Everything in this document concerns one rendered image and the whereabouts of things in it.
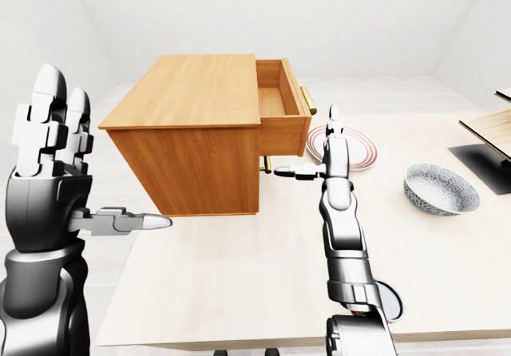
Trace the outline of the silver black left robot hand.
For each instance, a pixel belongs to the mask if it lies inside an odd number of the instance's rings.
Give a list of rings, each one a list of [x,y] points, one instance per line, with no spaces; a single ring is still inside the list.
[[[81,88],[69,93],[62,72],[44,64],[31,102],[18,106],[14,121],[18,159],[7,183],[6,224],[18,251],[57,250],[80,230],[127,235],[172,225],[157,214],[86,207],[93,182],[84,160],[93,149],[89,126],[88,94]]]

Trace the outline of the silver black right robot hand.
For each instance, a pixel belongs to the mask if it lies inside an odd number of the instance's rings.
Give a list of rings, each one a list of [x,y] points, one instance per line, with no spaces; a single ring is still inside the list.
[[[338,104],[332,104],[329,110],[329,121],[325,129],[323,141],[323,159],[321,164],[298,164],[281,166],[273,173],[277,176],[296,178],[297,180],[313,180],[317,177],[349,178],[348,144],[343,135],[344,123]]]

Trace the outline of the open wooden drawer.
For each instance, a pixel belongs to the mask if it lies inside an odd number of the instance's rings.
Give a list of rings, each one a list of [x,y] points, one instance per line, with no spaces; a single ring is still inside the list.
[[[255,61],[261,126],[259,154],[302,156],[311,111],[286,58]]]

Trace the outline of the wooden cabinet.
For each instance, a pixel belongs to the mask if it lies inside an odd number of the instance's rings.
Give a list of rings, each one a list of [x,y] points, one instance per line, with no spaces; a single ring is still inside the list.
[[[161,214],[258,211],[260,116],[253,55],[165,55],[100,127]]]

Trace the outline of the white plate with red rings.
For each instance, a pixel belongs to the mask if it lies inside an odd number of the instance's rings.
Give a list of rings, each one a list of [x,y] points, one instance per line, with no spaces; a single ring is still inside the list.
[[[326,125],[316,126],[307,136],[307,150],[319,161],[323,159],[326,127]],[[344,128],[343,135],[348,144],[350,170],[362,171],[370,168],[378,158],[378,150],[372,139],[359,130],[349,127]]]

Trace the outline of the grey patterned bowl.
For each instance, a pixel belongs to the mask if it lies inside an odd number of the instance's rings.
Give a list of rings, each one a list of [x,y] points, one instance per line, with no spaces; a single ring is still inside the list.
[[[467,180],[435,164],[408,167],[403,187],[412,204],[437,216],[466,214],[480,206],[480,196]]]

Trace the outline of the wooden slat tray black base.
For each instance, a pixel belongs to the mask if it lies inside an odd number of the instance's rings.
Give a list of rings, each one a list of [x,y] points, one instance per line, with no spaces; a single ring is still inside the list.
[[[495,95],[509,103],[496,111],[464,118],[459,125],[479,142],[450,151],[495,194],[511,194],[511,87]]]

